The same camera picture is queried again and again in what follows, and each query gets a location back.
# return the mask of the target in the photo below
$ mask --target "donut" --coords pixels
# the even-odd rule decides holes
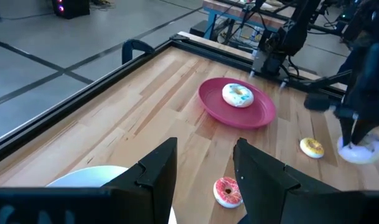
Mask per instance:
[[[373,164],[379,160],[379,136],[368,133],[358,145],[343,146],[343,137],[337,141],[338,153],[347,162]]]
[[[254,101],[253,93],[243,85],[229,83],[222,88],[222,98],[229,105],[237,108],[250,106]]]
[[[214,197],[225,208],[236,208],[243,203],[238,183],[231,177],[219,178],[213,186]]]
[[[309,157],[318,159],[324,156],[324,148],[322,145],[312,138],[304,138],[300,142],[301,150]]]

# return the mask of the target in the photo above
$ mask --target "pink plate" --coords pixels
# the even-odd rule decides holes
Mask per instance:
[[[246,108],[236,108],[222,98],[222,88],[229,83],[247,87],[254,102]],[[220,122],[242,129],[253,129],[272,122],[276,108],[271,98],[249,83],[233,78],[212,78],[199,87],[199,97],[206,111]]]

